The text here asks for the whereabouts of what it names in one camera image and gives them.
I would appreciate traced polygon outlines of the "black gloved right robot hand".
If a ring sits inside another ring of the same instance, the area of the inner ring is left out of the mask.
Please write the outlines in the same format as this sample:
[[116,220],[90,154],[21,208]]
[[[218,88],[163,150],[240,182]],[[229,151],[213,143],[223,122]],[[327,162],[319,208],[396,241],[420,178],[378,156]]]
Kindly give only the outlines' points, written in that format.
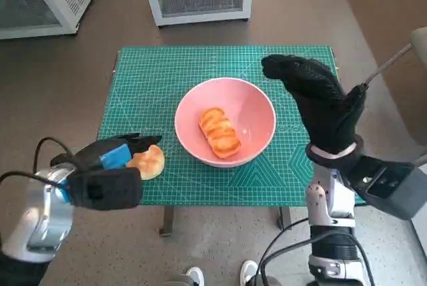
[[328,66],[295,55],[268,55],[261,64],[264,76],[280,80],[294,98],[312,145],[337,155],[356,142],[366,84],[346,93]]

